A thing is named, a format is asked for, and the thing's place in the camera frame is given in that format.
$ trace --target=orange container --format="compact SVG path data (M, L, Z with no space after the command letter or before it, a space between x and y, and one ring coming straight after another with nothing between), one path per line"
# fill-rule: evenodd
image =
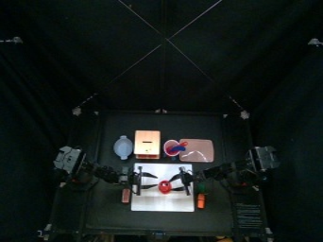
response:
M196 207L203 209L205 207L205 195L199 193L196 196Z

